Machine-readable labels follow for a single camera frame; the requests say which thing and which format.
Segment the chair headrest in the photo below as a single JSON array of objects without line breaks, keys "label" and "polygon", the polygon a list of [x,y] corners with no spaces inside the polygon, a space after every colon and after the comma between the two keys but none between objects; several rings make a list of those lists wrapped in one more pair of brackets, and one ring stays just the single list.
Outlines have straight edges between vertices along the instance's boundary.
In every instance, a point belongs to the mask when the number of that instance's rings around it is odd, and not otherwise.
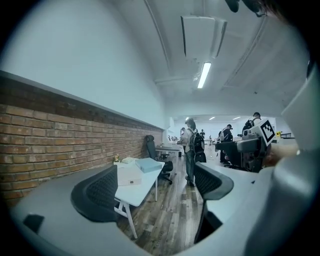
[{"label": "chair headrest", "polygon": [[152,142],[155,140],[155,137],[153,137],[152,135],[147,135],[147,136],[145,136],[145,139],[147,142]]}]

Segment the air conditioning unit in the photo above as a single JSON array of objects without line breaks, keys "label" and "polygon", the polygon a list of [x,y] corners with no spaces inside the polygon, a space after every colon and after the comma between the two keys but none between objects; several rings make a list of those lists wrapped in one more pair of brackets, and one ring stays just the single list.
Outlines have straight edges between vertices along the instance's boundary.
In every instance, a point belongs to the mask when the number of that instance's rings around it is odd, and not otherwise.
[{"label": "air conditioning unit", "polygon": [[184,54],[200,62],[219,54],[227,21],[218,17],[181,16]]}]

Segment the blue box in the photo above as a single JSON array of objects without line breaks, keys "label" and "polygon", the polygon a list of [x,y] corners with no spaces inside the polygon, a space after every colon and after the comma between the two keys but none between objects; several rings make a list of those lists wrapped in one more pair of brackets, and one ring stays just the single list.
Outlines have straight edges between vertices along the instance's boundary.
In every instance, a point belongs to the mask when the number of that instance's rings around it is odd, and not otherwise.
[{"label": "blue box", "polygon": [[156,160],[153,160],[152,158],[136,159],[135,164],[145,174],[162,169],[161,162],[157,162]]}]

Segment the ceiling light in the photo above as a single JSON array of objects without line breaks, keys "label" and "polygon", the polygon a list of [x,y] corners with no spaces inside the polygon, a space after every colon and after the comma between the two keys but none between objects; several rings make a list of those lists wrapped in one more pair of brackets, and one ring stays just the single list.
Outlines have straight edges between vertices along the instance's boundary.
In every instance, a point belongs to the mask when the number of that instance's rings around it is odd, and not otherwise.
[{"label": "ceiling light", "polygon": [[200,81],[199,81],[199,84],[198,84],[198,88],[199,89],[204,87],[204,84],[205,84],[205,81],[207,79],[207,75],[209,73],[210,67],[211,67],[211,63],[204,63],[203,64],[202,73],[201,73]]}]

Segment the desk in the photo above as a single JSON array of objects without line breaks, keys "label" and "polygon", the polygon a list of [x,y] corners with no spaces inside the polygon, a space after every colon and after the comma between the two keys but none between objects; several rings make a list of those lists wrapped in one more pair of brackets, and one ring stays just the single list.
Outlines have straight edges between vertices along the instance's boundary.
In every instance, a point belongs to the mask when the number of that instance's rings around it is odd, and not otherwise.
[{"label": "desk", "polygon": [[179,160],[179,151],[180,147],[179,145],[172,145],[172,146],[156,146],[155,151],[159,152],[174,152],[175,153],[175,172],[178,170],[178,160]]},{"label": "desk", "polygon": [[[119,207],[114,207],[114,211],[124,217],[129,221],[133,236],[135,239],[138,238],[134,222],[132,220],[130,205],[138,207],[142,201],[145,199],[149,190],[155,183],[155,201],[158,200],[158,176],[164,167],[165,163],[161,162],[162,166],[159,170],[150,171],[148,173],[142,173],[141,184],[139,185],[128,185],[128,186],[118,186],[118,189],[115,193],[115,200],[119,202]],[[135,161],[131,163],[117,163],[117,168],[136,168],[140,170],[136,165]]]},{"label": "desk", "polygon": [[235,170],[215,165],[210,162],[202,163],[204,166],[215,170],[233,180],[234,186],[230,193],[220,200],[207,200],[206,206],[222,223],[226,222],[231,215],[241,206],[252,189],[258,173]]}]

